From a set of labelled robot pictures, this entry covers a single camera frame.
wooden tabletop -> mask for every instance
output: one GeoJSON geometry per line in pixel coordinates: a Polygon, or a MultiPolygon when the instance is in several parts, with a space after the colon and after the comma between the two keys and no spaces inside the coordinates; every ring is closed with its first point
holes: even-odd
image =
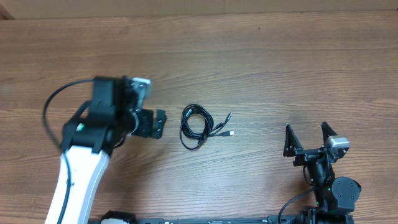
{"type": "MultiPolygon", "coordinates": [[[[132,138],[114,151],[93,218],[276,214],[309,188],[282,156],[285,125],[310,149],[327,121],[351,141],[333,168],[363,187],[355,220],[398,219],[398,11],[0,21],[0,223],[44,222],[60,154],[42,127],[43,104],[96,75],[150,78],[145,107],[169,119],[162,139],[132,138]],[[224,130],[235,136],[187,151],[178,129],[190,103],[215,123],[233,112],[224,130]]],[[[90,97],[82,84],[54,99],[59,136],[90,97]]],[[[285,213],[314,204],[311,195],[285,213]]]]}

usb connector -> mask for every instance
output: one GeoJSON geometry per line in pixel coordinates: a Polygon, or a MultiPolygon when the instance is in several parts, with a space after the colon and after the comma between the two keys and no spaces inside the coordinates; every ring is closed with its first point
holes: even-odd
{"type": "Polygon", "coordinates": [[[224,137],[232,136],[232,135],[235,135],[235,132],[233,132],[233,131],[225,131],[225,132],[220,134],[220,136],[224,136],[224,137]]]}

cable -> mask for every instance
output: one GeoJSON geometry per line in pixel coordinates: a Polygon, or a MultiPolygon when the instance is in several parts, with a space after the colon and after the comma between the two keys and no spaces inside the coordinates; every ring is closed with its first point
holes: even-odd
{"type": "MultiPolygon", "coordinates": [[[[288,205],[290,205],[290,204],[291,204],[292,202],[294,202],[295,200],[300,199],[300,198],[302,198],[302,197],[308,195],[309,193],[318,190],[319,188],[323,187],[323,186],[326,184],[326,182],[327,182],[328,179],[329,179],[329,174],[330,174],[330,163],[329,163],[329,155],[328,155],[328,153],[327,153],[327,149],[325,149],[325,157],[326,157],[326,163],[327,163],[327,166],[328,166],[328,168],[326,169],[326,177],[325,177],[325,180],[323,180],[323,182],[322,182],[321,185],[318,185],[318,186],[314,186],[314,185],[313,185],[312,188],[311,188],[310,190],[308,190],[308,191],[306,191],[306,192],[304,192],[304,193],[302,193],[302,194],[299,194],[298,196],[296,196],[296,197],[290,199],[290,200],[280,209],[280,211],[279,211],[279,214],[278,214],[278,224],[282,224],[282,213],[284,212],[285,208],[286,208],[288,205]]],[[[303,173],[304,173],[304,179],[305,179],[305,181],[307,182],[307,176],[305,175],[305,167],[306,167],[306,166],[304,166],[304,168],[303,168],[303,173]]]]}
{"type": "Polygon", "coordinates": [[[221,134],[217,134],[219,131],[223,129],[226,123],[231,119],[232,113],[229,113],[223,123],[217,124],[215,128],[213,117],[204,109],[202,106],[198,104],[190,104],[184,108],[181,114],[181,127],[180,127],[180,140],[182,145],[188,150],[196,150],[206,141],[209,137],[214,136],[232,136],[234,135],[233,131],[226,131],[221,134]],[[194,114],[199,114],[205,120],[205,128],[202,133],[194,133],[188,125],[188,119],[194,114]],[[197,139],[198,144],[195,147],[188,147],[182,141],[182,133],[188,138],[197,139]]]}
{"type": "MultiPolygon", "coordinates": [[[[50,95],[50,97],[47,99],[47,101],[44,104],[43,116],[42,116],[44,128],[45,128],[47,134],[50,136],[50,139],[52,140],[52,142],[55,144],[55,146],[57,148],[59,148],[59,150],[61,152],[62,152],[62,149],[60,147],[60,141],[57,139],[56,135],[51,130],[51,128],[49,126],[49,122],[47,121],[47,117],[46,117],[47,108],[49,107],[49,104],[50,104],[51,100],[55,97],[55,95],[57,95],[62,90],[66,89],[66,88],[68,88],[68,87],[70,87],[72,85],[76,85],[76,84],[80,84],[80,83],[86,83],[86,82],[92,82],[92,81],[93,80],[80,80],[80,81],[70,82],[70,83],[62,86],[58,90],[55,90],[55,92],[53,92],[50,95]]],[[[69,160],[68,160],[67,155],[64,152],[62,152],[62,156],[63,156],[63,159],[65,160],[66,165],[67,165],[68,180],[67,180],[67,190],[65,192],[65,198],[63,199],[63,205],[62,205],[62,209],[61,209],[60,216],[58,218],[57,224],[61,224],[62,223],[62,219],[63,219],[63,216],[65,214],[65,210],[67,209],[67,204],[68,204],[68,200],[69,200],[69,193],[70,193],[70,187],[72,186],[72,175],[71,175],[71,171],[70,171],[69,160]]]]}

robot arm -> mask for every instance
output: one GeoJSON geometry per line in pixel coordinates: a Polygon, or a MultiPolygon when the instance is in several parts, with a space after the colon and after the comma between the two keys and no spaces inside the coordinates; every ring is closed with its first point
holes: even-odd
{"type": "Polygon", "coordinates": [[[60,175],[46,224],[87,224],[113,149],[130,135],[162,137],[165,111],[157,110],[154,121],[154,112],[142,109],[150,80],[97,77],[93,82],[93,99],[63,126],[60,175]]]}

wooden table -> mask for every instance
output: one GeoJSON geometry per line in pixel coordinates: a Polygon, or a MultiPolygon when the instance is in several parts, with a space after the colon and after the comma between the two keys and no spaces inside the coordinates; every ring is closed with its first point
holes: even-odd
{"type": "MultiPolygon", "coordinates": [[[[0,223],[44,222],[59,170],[44,101],[96,75],[150,78],[145,107],[169,119],[162,139],[132,138],[115,150],[93,218],[276,214],[308,189],[282,156],[286,123],[310,149],[327,121],[351,141],[333,168],[363,186],[355,220],[398,219],[397,11],[0,21],[0,223]],[[233,112],[224,130],[235,136],[187,151],[178,129],[190,103],[215,123],[233,112]]],[[[59,135],[90,96],[84,84],[56,97],[49,119],[59,135]]],[[[285,213],[307,204],[312,195],[285,213]]]]}

